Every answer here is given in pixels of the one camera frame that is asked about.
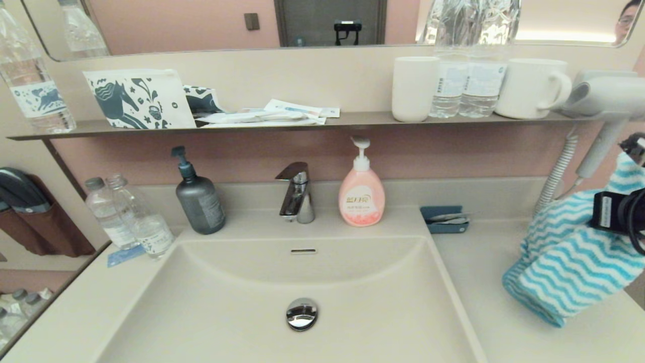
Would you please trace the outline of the teal white zigzag striped towel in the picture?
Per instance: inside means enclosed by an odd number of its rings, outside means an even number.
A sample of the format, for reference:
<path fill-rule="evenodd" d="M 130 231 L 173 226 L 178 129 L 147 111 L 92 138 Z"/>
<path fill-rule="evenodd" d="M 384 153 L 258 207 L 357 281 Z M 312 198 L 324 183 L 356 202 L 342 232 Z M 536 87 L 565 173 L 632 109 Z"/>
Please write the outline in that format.
<path fill-rule="evenodd" d="M 639 253 L 628 236 L 589 225 L 597 193 L 584 190 L 544 207 L 501 280 L 513 298 L 558 328 L 645 271 L 645 233 L 638 234 Z"/>

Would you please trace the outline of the chrome faucet lever handle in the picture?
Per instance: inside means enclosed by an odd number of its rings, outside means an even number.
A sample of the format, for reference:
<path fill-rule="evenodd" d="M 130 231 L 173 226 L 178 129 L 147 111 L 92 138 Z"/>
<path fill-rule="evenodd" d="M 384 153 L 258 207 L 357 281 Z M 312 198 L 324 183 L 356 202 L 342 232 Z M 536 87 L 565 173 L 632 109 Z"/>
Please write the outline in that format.
<path fill-rule="evenodd" d="M 276 175 L 276 180 L 289 181 L 294 184 L 305 184 L 309 182 L 308 163 L 306 162 L 293 162 L 285 167 L 281 172 Z"/>

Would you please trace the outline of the chrome faucet body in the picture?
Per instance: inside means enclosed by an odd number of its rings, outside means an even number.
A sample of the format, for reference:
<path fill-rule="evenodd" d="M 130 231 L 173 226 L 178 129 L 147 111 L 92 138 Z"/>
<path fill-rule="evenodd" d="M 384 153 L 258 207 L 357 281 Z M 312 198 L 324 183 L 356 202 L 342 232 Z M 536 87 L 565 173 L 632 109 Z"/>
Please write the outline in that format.
<path fill-rule="evenodd" d="M 309 224 L 315 220 L 306 172 L 300 172 L 290 179 L 279 214 L 287 221 L 297 221 L 300 224 Z"/>

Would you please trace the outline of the chrome sink drain plug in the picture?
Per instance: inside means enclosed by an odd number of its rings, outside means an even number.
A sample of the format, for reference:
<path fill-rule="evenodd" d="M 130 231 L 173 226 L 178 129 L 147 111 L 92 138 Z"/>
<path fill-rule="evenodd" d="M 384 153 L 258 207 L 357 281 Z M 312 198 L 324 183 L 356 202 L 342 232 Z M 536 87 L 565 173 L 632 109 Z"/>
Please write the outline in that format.
<path fill-rule="evenodd" d="M 312 328 L 318 318 L 318 305 L 310 298 L 295 299 L 286 310 L 288 326 L 297 332 Z"/>

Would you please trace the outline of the beige wash basin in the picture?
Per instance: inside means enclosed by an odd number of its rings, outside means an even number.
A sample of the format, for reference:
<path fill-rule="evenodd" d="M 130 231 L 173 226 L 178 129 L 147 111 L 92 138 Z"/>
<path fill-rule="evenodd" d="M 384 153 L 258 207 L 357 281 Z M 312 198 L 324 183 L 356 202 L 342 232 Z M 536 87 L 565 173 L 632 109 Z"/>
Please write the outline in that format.
<path fill-rule="evenodd" d="M 181 241 L 93 361 L 488 363 L 423 236 Z"/>

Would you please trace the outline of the white grey hair dryer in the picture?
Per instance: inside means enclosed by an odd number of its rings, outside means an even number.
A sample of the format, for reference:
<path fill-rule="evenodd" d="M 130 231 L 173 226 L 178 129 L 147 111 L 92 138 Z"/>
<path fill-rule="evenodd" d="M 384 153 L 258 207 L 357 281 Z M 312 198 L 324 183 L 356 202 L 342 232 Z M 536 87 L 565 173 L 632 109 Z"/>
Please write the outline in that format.
<path fill-rule="evenodd" d="M 635 72 L 581 71 L 578 83 L 555 74 L 560 89 L 554 101 L 539 110 L 558 110 L 573 119 L 603 122 L 587 154 L 576 169 L 576 184 L 592 177 L 610 151 L 622 129 L 645 117 L 645 78 Z"/>

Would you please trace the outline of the white ceramic mug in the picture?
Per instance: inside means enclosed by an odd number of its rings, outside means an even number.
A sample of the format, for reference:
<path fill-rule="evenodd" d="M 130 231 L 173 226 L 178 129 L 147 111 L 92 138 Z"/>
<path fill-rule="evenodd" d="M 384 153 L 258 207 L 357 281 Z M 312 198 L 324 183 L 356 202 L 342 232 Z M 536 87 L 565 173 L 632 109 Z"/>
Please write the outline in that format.
<path fill-rule="evenodd" d="M 512 119 L 542 119 L 565 104 L 573 89 L 564 60 L 514 58 L 494 113 Z"/>

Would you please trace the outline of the teal amenity tray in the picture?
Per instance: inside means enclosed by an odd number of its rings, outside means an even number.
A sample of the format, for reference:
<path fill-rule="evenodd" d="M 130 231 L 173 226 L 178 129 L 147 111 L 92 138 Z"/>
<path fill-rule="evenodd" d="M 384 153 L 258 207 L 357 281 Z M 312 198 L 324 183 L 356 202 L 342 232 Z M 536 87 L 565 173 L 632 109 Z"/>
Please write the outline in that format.
<path fill-rule="evenodd" d="M 461 225 L 440 225 L 436 224 L 437 221 L 426 221 L 425 219 L 431 216 L 463 212 L 461 205 L 433 205 L 423 206 L 420 208 L 422 218 L 431 234 L 454 234 L 466 232 L 470 223 Z"/>

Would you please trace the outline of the water bottle white text label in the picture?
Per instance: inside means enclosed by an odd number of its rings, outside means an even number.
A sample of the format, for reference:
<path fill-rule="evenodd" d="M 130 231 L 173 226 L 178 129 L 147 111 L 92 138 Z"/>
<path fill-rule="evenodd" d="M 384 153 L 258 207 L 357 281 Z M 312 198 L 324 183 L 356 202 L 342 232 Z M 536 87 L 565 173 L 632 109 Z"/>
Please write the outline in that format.
<path fill-rule="evenodd" d="M 492 115 L 506 74 L 510 48 L 519 29 L 522 0 L 477 0 L 474 30 L 468 41 L 468 75 L 459 115 Z"/>
<path fill-rule="evenodd" d="M 468 73 L 467 48 L 475 14 L 474 0 L 435 0 L 433 3 L 430 19 L 434 56 L 439 64 L 431 117 L 454 117 L 459 111 Z"/>

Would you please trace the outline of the white ceramic tumbler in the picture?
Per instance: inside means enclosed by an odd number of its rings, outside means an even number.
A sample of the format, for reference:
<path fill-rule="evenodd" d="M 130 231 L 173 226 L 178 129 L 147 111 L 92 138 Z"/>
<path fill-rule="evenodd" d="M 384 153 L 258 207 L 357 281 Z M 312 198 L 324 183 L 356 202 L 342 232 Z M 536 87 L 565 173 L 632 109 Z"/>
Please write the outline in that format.
<path fill-rule="evenodd" d="M 440 59 L 433 56 L 403 56 L 394 60 L 391 111 L 396 121 L 422 123 L 429 117 L 439 64 Z"/>

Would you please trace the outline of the pink hand soap pump bottle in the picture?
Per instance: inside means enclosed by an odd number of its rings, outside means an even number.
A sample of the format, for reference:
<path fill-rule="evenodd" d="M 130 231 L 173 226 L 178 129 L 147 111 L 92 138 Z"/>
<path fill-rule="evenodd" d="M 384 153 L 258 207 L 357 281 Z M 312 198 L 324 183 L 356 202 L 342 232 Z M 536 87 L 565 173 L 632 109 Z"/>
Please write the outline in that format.
<path fill-rule="evenodd" d="M 359 149 L 359 154 L 353 159 L 353 167 L 341 184 L 339 211 L 350 226 L 373 226 L 380 222 L 384 214 L 384 186 L 365 154 L 370 140 L 362 136 L 352 136 L 351 140 Z"/>

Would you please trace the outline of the white blue amenity packet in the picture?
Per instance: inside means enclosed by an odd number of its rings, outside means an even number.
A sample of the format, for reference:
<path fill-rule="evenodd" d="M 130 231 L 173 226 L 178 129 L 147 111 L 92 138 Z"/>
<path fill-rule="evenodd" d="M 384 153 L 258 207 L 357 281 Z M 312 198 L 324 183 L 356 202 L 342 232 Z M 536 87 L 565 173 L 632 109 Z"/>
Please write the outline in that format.
<path fill-rule="evenodd" d="M 290 103 L 290 102 L 281 101 L 277 99 L 271 99 L 265 105 L 264 110 L 265 111 L 284 110 L 284 111 L 290 111 L 290 112 L 300 112 L 317 118 L 340 118 L 340 115 L 341 115 L 340 108 L 298 105 L 295 103 Z"/>

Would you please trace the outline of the white wrapped amenity packet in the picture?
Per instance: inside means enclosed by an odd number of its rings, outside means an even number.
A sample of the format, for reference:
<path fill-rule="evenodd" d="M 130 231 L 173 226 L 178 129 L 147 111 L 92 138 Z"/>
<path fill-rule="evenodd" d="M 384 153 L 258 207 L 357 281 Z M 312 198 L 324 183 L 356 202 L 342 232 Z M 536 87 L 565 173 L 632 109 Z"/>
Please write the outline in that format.
<path fill-rule="evenodd" d="M 317 117 L 309 113 L 288 110 L 212 113 L 206 117 L 199 117 L 196 120 L 207 124 L 207 128 L 324 126 L 327 122 L 327 118 L 325 117 Z"/>

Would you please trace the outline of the dark grey pump bottle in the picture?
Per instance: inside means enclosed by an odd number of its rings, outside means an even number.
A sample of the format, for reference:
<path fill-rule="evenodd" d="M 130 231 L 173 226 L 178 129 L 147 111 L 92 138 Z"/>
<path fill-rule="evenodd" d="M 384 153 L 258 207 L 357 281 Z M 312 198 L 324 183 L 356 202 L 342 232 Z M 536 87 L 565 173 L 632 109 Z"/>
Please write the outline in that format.
<path fill-rule="evenodd" d="M 224 227 L 226 216 L 214 184 L 197 175 L 186 158 L 184 146 L 173 147 L 171 156 L 179 159 L 182 181 L 176 187 L 176 196 L 192 229 L 202 235 L 218 232 Z"/>

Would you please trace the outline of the small dark blue printed pouch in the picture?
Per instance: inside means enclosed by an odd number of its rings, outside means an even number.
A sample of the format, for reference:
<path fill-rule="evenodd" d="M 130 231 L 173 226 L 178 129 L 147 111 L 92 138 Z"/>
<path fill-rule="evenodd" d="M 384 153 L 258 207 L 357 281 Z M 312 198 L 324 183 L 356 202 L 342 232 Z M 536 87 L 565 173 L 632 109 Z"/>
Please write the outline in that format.
<path fill-rule="evenodd" d="M 184 85 L 185 96 L 193 115 L 225 113 L 219 103 L 216 89 Z"/>

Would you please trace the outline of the small water bottle blue print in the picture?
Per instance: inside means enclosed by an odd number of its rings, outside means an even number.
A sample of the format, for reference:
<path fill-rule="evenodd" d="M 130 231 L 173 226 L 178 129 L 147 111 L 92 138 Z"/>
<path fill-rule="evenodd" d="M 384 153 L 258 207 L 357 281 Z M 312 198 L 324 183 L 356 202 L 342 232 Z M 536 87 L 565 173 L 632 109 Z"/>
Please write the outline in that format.
<path fill-rule="evenodd" d="M 122 174 L 110 175 L 106 183 L 111 190 L 117 215 L 148 257 L 159 259 L 165 255 L 175 241 L 175 236 L 164 217 Z"/>

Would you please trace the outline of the white pouch blue horse print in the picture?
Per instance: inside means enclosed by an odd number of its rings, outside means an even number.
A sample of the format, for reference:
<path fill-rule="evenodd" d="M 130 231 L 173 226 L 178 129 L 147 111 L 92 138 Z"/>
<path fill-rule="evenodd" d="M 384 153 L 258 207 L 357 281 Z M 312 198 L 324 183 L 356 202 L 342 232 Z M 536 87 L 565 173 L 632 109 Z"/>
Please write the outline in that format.
<path fill-rule="evenodd" d="M 196 128 L 183 83 L 175 70 L 84 71 L 83 75 L 112 127 Z"/>

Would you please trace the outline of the blue card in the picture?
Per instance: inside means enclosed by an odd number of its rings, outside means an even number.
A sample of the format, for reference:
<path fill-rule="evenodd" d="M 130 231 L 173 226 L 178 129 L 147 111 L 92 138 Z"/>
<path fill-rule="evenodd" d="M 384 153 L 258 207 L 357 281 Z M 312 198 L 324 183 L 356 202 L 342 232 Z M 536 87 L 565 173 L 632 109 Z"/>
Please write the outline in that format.
<path fill-rule="evenodd" d="M 134 258 L 141 257 L 145 254 L 146 252 L 143 246 L 136 246 L 134 248 L 131 248 L 130 250 L 115 251 L 108 255 L 106 266 L 108 268 L 115 267 L 129 260 L 133 260 Z"/>

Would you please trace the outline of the small water bottle plain label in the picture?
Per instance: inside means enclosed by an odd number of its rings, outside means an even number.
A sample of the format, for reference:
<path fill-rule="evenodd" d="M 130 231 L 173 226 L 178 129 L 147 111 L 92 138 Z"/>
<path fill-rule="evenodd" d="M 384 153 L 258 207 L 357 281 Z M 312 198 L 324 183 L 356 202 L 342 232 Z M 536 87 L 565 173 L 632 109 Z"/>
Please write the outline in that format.
<path fill-rule="evenodd" d="M 120 218 L 105 181 L 101 177 L 93 177 L 85 181 L 85 186 L 88 189 L 85 204 L 111 242 L 120 250 L 131 250 L 138 246 L 136 237 Z"/>

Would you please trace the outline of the brown hanging pouch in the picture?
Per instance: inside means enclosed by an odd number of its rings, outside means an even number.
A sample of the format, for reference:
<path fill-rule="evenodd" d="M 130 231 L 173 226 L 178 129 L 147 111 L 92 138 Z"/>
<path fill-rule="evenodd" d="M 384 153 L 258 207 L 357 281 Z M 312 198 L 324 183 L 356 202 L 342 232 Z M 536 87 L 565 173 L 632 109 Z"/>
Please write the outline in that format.
<path fill-rule="evenodd" d="M 27 175 L 50 200 L 50 210 L 22 214 L 0 207 L 0 230 L 30 253 L 39 256 L 83 257 L 95 253 L 95 248 L 83 235 L 67 212 L 60 206 L 42 180 Z"/>

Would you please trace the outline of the small clear capped bottle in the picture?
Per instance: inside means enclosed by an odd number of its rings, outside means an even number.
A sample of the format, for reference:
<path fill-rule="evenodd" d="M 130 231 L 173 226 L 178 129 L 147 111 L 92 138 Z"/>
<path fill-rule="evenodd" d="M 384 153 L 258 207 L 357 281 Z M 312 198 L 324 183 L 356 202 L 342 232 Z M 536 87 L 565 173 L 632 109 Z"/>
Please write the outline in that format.
<path fill-rule="evenodd" d="M 9 312 L 21 316 L 25 320 L 30 319 L 30 308 L 26 303 L 28 291 L 25 289 L 17 289 L 12 293 L 13 302 L 10 303 Z"/>
<path fill-rule="evenodd" d="M 44 308 L 45 304 L 53 297 L 53 292 L 50 289 L 44 289 L 40 292 L 31 292 L 27 294 L 24 299 L 23 312 L 28 319 L 32 319 L 35 315 Z"/>

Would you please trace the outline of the water bottle blue print label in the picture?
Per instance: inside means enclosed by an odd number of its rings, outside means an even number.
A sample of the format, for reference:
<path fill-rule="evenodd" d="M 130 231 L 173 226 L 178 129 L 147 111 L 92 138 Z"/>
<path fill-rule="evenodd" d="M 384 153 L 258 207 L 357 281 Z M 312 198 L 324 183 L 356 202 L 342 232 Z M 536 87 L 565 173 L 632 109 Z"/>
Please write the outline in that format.
<path fill-rule="evenodd" d="M 63 134 L 77 124 L 26 29 L 0 0 L 0 76 L 37 134 Z"/>

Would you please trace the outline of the dark grey rounded item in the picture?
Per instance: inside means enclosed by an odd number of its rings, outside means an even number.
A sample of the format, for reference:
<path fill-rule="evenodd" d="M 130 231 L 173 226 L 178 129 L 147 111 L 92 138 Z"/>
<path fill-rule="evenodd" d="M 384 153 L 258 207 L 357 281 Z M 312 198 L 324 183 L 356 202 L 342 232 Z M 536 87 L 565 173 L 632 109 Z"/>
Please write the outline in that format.
<path fill-rule="evenodd" d="M 22 214 L 46 212 L 52 204 L 27 175 L 16 168 L 0 168 L 0 207 Z"/>

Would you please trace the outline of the grey wall shelf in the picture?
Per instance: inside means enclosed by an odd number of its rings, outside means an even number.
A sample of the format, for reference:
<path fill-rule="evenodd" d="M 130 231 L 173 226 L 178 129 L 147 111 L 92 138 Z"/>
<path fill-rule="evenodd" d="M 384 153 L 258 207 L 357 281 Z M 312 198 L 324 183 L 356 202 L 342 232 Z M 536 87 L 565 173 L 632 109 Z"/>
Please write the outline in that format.
<path fill-rule="evenodd" d="M 323 126 L 277 126 L 260 127 L 196 127 L 188 129 L 151 129 L 136 130 L 110 127 L 106 121 L 94 120 L 84 121 L 78 128 L 62 134 L 17 134 L 9 135 L 7 139 L 15 142 L 44 141 L 53 139 L 89 138 L 89 137 L 112 137 L 112 136 L 152 136 L 170 134 L 208 134 L 208 133 L 267 133 L 281 131 L 332 131 L 332 130 L 385 130 L 385 129 L 414 129 L 420 127 L 470 127 L 470 126 L 541 126 L 541 125 L 564 125 L 564 124 L 585 124 L 598 122 L 615 122 L 618 119 L 627 119 L 627 116 L 618 112 L 600 113 L 590 117 L 568 117 L 561 113 L 551 112 L 542 119 L 511 119 L 500 115 L 492 115 L 484 118 L 452 117 L 445 119 L 428 118 L 421 123 L 403 123 L 396 121 L 391 112 L 347 112 L 340 118 L 329 118 Z"/>

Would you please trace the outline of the wall mirror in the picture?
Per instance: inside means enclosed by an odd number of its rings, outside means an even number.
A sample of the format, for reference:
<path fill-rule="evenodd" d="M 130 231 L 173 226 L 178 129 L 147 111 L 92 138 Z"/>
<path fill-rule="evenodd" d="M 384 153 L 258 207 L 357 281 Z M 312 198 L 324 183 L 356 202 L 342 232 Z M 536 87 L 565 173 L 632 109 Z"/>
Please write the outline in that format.
<path fill-rule="evenodd" d="M 57 60 L 180 51 L 433 44 L 451 0 L 18 0 Z M 519 6 L 517 40 L 620 46 L 642 0 Z"/>

